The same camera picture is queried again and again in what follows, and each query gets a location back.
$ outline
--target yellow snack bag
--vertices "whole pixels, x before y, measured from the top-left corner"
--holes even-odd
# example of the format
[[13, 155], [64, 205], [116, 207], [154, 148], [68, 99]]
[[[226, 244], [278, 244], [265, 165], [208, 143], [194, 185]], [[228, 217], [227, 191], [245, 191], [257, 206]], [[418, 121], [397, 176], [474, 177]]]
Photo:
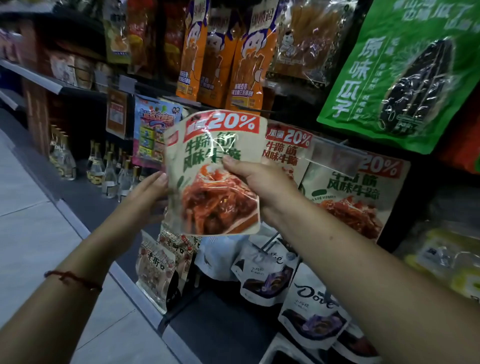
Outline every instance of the yellow snack bag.
[[210, 0], [192, 0], [185, 19], [185, 40], [177, 82], [177, 96], [197, 100], [200, 76], [207, 42], [207, 20]]
[[230, 67], [240, 36], [239, 22], [236, 10], [210, 10], [198, 101], [216, 108], [223, 107], [227, 96]]
[[278, 0], [262, 0], [247, 10], [246, 31], [233, 60], [227, 109], [240, 110], [236, 105], [262, 109], [264, 93], [260, 81], [265, 78], [276, 47], [276, 20], [280, 11]]

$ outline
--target hand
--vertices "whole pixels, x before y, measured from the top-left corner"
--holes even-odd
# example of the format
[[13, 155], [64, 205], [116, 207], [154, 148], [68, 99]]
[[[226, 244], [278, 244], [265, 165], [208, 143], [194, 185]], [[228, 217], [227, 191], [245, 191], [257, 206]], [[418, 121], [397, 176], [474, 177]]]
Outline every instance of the hand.
[[163, 215], [155, 215], [154, 209], [167, 195], [168, 177], [157, 172], [143, 180], [127, 198], [91, 234], [95, 244], [113, 261], [126, 252], [135, 235], [147, 224], [160, 222]]
[[305, 199], [295, 182], [267, 158], [262, 158], [261, 163], [240, 162], [230, 156], [222, 159], [225, 169], [243, 177], [252, 191], [260, 197], [262, 217], [268, 225], [277, 230], [282, 216], [292, 204]]

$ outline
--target orange snack bag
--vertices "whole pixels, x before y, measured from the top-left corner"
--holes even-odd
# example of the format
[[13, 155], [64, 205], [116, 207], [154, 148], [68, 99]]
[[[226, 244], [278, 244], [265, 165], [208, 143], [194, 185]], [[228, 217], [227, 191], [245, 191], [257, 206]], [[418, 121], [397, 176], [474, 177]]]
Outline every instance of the orange snack bag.
[[207, 42], [207, 20], [210, 0], [192, 0], [185, 19], [185, 40], [181, 58], [177, 96], [197, 100]]
[[281, 10], [278, 4], [278, 0], [262, 0], [246, 13], [246, 32], [237, 44], [233, 60], [226, 103], [229, 110], [240, 110], [235, 104], [262, 109], [264, 93], [260, 81], [265, 78], [276, 47], [276, 19]]
[[216, 108], [223, 107], [227, 96], [230, 67], [240, 36], [239, 22], [236, 10], [210, 10], [198, 101]]

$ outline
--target red string bracelet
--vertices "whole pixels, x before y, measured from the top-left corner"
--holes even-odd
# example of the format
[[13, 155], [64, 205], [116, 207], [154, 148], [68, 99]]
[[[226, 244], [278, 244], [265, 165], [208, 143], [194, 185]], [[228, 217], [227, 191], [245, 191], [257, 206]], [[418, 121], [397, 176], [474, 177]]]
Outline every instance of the red string bracelet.
[[60, 276], [59, 280], [61, 280], [62, 282], [65, 280], [65, 278], [71, 278], [72, 280], [80, 282], [81, 284], [83, 284], [86, 288], [88, 288], [91, 291], [96, 290], [96, 291], [98, 291], [98, 293], [100, 293], [103, 290], [102, 286], [100, 286], [99, 284], [97, 284], [95, 282], [91, 282], [91, 281], [83, 279], [83, 278], [80, 278], [80, 277], [77, 277], [76, 275], [74, 275], [70, 271], [60, 272], [59, 270], [49, 270], [48, 272], [45, 272], [45, 274], [43, 276], [45, 278], [47, 278], [48, 276], [51, 276], [51, 275]]

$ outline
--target tiled floor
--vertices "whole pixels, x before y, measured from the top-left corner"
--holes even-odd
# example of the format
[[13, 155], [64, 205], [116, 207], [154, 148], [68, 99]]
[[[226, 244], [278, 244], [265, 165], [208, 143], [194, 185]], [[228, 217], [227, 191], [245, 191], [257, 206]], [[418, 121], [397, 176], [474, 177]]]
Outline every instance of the tiled floor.
[[[80, 240], [0, 138], [0, 326]], [[178, 362], [107, 276], [72, 363]]]

